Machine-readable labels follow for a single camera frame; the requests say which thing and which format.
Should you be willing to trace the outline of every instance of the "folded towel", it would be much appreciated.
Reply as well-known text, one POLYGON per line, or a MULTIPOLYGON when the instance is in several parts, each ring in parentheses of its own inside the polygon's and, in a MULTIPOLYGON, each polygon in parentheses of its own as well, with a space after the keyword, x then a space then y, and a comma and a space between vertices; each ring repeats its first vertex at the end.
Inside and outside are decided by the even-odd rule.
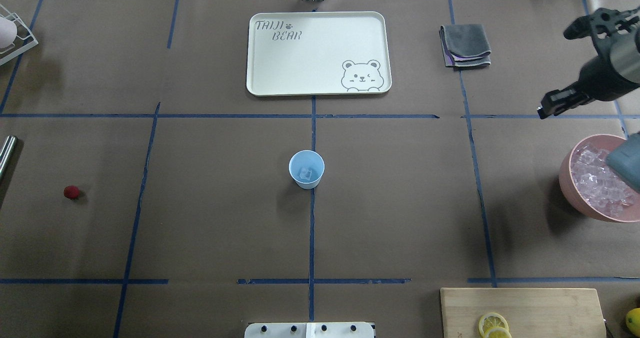
POLYGON ((491 47, 482 24, 452 24, 439 31, 446 67, 491 64, 491 47))

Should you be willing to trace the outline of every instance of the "lemon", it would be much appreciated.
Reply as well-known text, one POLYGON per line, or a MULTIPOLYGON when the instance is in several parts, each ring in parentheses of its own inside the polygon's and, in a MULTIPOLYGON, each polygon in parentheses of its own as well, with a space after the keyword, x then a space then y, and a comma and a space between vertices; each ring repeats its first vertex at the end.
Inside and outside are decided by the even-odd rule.
POLYGON ((633 333, 634 336, 640 337, 640 308, 635 308, 626 314, 626 328, 633 333))
POLYGON ((512 334, 503 327, 489 329, 482 338, 512 338, 512 334))
POLYGON ((480 332, 481 337, 485 337, 485 334, 494 327, 500 327, 505 329, 507 333, 509 332, 509 325, 507 324, 507 320, 505 320, 503 316, 499 315, 496 312, 489 312, 486 315, 482 316, 478 321, 478 331, 480 332))

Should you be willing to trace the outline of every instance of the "pink bowl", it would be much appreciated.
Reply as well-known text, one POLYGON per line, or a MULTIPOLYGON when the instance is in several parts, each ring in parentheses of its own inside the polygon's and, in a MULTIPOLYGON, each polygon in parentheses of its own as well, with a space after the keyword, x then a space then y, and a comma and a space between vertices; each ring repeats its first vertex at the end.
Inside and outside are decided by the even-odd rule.
POLYGON ((560 166, 560 174, 558 178, 560 180, 560 188, 562 189, 562 194, 569 201, 569 203, 576 208, 578 211, 583 213, 583 215, 591 218, 595 218, 597 220, 601 220, 604 222, 640 222, 640 202, 634 204, 630 207, 625 207, 624 212, 620 217, 609 217, 607 215, 603 215, 595 208, 590 206, 585 199, 578 192, 578 187, 574 183, 573 177, 571 175, 571 167, 569 163, 571 159, 574 157, 575 152, 583 147, 585 144, 590 143, 594 145, 594 147, 598 149, 606 149, 607 151, 613 151, 619 145, 624 143, 624 138, 614 136, 614 135, 594 135, 588 136, 584 140, 581 140, 572 150, 567 154, 562 161, 562 166, 560 166))

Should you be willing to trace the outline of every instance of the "plastic cup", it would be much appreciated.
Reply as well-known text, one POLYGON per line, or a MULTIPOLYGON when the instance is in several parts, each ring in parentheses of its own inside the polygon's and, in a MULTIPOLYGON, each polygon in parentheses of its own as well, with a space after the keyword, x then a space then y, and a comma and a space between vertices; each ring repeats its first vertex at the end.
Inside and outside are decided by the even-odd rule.
POLYGON ((308 149, 294 154, 288 166, 288 172, 295 183, 306 190, 315 188, 325 172, 325 161, 315 151, 308 149))

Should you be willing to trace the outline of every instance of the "table grid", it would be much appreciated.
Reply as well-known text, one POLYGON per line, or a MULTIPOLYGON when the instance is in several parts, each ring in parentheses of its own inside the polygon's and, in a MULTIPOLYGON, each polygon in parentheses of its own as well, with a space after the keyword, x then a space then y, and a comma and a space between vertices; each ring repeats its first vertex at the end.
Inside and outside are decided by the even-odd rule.
MULTIPOLYGON (((450 10, 450 22, 455 24, 455 11, 453 0, 448 0, 450 10)), ((586 0, 583 0, 585 10, 587 10, 586 0)), ((30 29, 34 28, 38 13, 40 11, 43 0, 38 1, 34 16, 30 23, 30 29)), ((173 17, 171 18, 171 29, 167 40, 167 49, 171 49, 171 42, 176 26, 177 14, 179 8, 179 0, 175 0, 173 17)), ((121 321, 123 313, 126 311, 126 297, 128 285, 167 285, 170 284, 169 279, 130 279, 131 266, 133 262, 133 254, 135 249, 135 242, 138 233, 138 223, 140 221, 140 214, 142 212, 142 202, 144 199, 144 191, 146 188, 148 165, 152 159, 152 151, 154 138, 156 135, 156 127, 161 119, 233 119, 233 118, 245 118, 245 119, 310 119, 311 123, 311 150, 316 150, 316 138, 317 132, 316 122, 317 120, 324 119, 439 119, 440 116, 436 114, 317 114, 316 113, 316 101, 317 97, 314 95, 310 98, 311 114, 288 114, 288 113, 276 113, 276 114, 179 114, 179 113, 160 113, 161 103, 155 108, 154 113, 97 113, 97 114, 73 114, 73 113, 3 113, 5 104, 10 97, 10 91, 12 84, 18 73, 19 65, 21 63, 22 55, 16 59, 16 64, 13 68, 9 84, 7 85, 2 105, 0 105, 0 117, 13 117, 13 118, 64 118, 64 119, 78 119, 78 118, 131 118, 131 119, 153 119, 153 123, 150 129, 150 136, 148 140, 148 148, 146 150, 146 161, 144 161, 144 169, 142 172, 142 179, 140 183, 139 196, 137 200, 137 208, 135 211, 134 221, 132 223, 132 233, 130 238, 130 245, 128 248, 128 255, 126 258, 126 266, 124 270, 123 279, 12 279, 2 278, 0 284, 114 284, 121 285, 121 294, 119 297, 118 312, 116 316, 116 322, 114 327, 114 338, 117 338, 120 333, 121 321)), ((519 277, 519 278, 500 278, 496 274, 496 267, 494 265, 494 254, 492 250, 492 241, 490 237, 490 220, 485 208, 485 198, 483 195, 482 181, 480 178, 480 168, 478 167, 478 155, 476 152, 476 144, 474 142, 473 134, 473 121, 482 119, 538 119, 537 115, 474 115, 469 108, 469 99, 467 95, 467 89, 464 85, 464 72, 458 70, 459 83, 461 89, 462 104, 464 105, 464 116, 460 119, 466 121, 466 128, 468 131, 469 145, 471 151, 471 158, 473 159, 473 172, 475 175, 475 183, 477 194, 480 199, 480 212, 483 226, 483 234, 485 241, 485 248, 487 254, 487 265, 489 270, 489 278, 483 277, 468 277, 467 283, 469 284, 490 284, 491 287, 499 287, 501 284, 513 284, 513 283, 603 283, 603 282, 624 282, 624 283, 637 283, 640 279, 631 277, 519 277)), ((574 115, 565 114, 558 117, 550 117, 550 120, 554 119, 614 119, 619 120, 621 123, 622 131, 628 136, 625 119, 640 119, 640 115, 624 115, 620 109, 618 102, 615 102, 615 109, 617 115, 574 115)), ((282 284, 306 284, 308 285, 308 319, 310 322, 315 320, 314 315, 314 288, 316 284, 409 284, 412 279, 399 278, 399 277, 383 277, 383 278, 361 278, 361 279, 318 279, 315 275, 315 206, 316 206, 316 191, 311 189, 310 192, 310 208, 309 208, 309 266, 308 277, 304 279, 270 279, 264 277, 251 278, 251 279, 238 279, 235 283, 240 286, 250 285, 282 285, 282 284)))

